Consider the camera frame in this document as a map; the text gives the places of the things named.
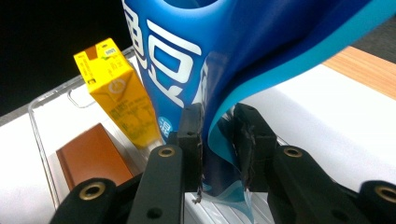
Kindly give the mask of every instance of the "brown block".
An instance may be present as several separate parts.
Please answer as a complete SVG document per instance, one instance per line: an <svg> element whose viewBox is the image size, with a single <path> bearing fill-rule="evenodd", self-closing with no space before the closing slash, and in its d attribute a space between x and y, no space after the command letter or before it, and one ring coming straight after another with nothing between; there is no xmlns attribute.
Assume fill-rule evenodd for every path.
<svg viewBox="0 0 396 224"><path fill-rule="evenodd" d="M82 133L56 152L69 189L93 177L120 185L133 177L102 124Z"/></svg>

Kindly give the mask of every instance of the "yellow juice box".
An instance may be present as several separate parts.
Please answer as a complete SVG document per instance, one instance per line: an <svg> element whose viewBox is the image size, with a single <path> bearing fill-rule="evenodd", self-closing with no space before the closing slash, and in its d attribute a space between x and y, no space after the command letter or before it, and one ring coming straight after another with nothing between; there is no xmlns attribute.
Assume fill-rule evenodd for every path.
<svg viewBox="0 0 396 224"><path fill-rule="evenodd" d="M74 55L90 95L138 149L161 144L155 111L136 71L109 38Z"/></svg>

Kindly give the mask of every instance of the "clear plastic tray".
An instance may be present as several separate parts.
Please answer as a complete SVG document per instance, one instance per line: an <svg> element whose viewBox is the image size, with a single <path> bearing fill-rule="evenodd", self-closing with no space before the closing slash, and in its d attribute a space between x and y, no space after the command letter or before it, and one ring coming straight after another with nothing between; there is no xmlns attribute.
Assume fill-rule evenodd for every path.
<svg viewBox="0 0 396 224"><path fill-rule="evenodd" d="M133 56L130 49L123 53ZM69 193L56 150L97 123L103 124L134 175L146 167L144 157L91 98L81 76L34 99L29 104L29 116L55 208Z"/></svg>

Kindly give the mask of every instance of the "wooden surface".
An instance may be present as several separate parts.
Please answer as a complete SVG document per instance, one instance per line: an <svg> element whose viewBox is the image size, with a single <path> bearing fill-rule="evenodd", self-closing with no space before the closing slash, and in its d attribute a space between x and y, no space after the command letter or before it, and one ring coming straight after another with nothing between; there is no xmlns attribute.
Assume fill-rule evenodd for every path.
<svg viewBox="0 0 396 224"><path fill-rule="evenodd" d="M395 63L347 47L323 64L396 100Z"/></svg>

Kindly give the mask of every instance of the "blue packaging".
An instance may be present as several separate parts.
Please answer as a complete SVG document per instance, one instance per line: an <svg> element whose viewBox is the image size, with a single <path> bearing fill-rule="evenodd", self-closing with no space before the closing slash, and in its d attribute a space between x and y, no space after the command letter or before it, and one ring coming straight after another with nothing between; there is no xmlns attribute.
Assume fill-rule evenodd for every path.
<svg viewBox="0 0 396 224"><path fill-rule="evenodd" d="M204 192L250 220L226 134L233 105L323 62L396 12L394 0L123 0L123 6L163 139L177 130L184 106L201 103Z"/></svg>

